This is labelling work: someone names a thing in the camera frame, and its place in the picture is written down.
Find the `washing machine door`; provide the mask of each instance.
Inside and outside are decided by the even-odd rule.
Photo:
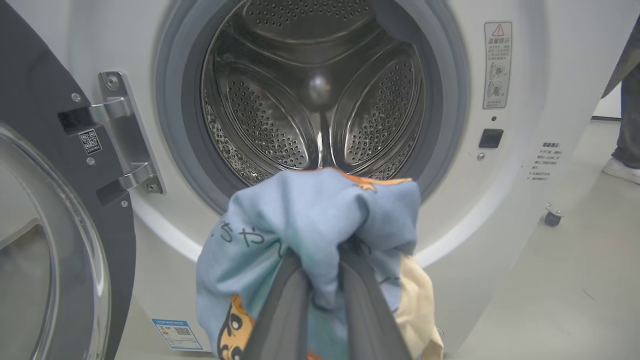
[[[0,359],[112,359],[136,260],[122,167],[80,87],[4,1],[0,48]]]

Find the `qr code sticker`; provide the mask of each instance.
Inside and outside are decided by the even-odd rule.
[[[84,133],[79,133],[78,136],[80,136],[80,141],[82,141],[87,155],[102,150],[100,140],[98,140],[98,135],[95,133],[95,130],[87,130]]]
[[[174,327],[175,332],[178,333],[178,335],[186,335],[186,336],[191,336],[191,331],[189,331],[188,327]]]

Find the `orange cartoon character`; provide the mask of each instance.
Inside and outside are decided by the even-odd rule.
[[[345,173],[343,173],[342,171],[340,171],[338,169],[334,169],[334,170],[339,172],[340,175],[342,175],[342,176],[346,177],[347,179],[353,181],[362,190],[371,190],[373,192],[376,192],[375,185],[395,185],[395,184],[399,184],[399,183],[405,183],[407,181],[412,181],[412,179],[410,179],[408,177],[404,178],[404,179],[375,180],[375,179],[369,179],[368,177],[358,177],[358,176],[345,174]]]
[[[241,360],[255,321],[242,306],[240,295],[231,296],[227,318],[218,334],[218,357],[221,360]],[[312,352],[307,352],[308,360],[322,360]]]

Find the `caster wheel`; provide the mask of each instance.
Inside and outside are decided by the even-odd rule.
[[[558,224],[560,224],[560,219],[562,219],[562,217],[559,217],[549,211],[545,216],[545,224],[549,225],[550,227],[556,227]]]

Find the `clothing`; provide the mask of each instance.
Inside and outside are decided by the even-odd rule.
[[[198,322],[214,353],[240,357],[290,247],[313,286],[309,356],[347,359],[338,244],[353,234],[364,241],[366,258],[395,311],[401,302],[401,255],[415,247],[419,206],[420,191],[410,179],[376,181],[331,168],[281,172],[237,192],[196,267]]]
[[[609,159],[602,172],[640,185],[640,168],[630,168],[616,158]]]
[[[618,147],[611,154],[630,168],[640,168],[640,18],[627,40],[602,97],[622,81],[622,118]]]
[[[402,295],[396,322],[413,359],[442,359],[442,339],[433,316],[433,285],[420,265],[411,257],[400,259]]]

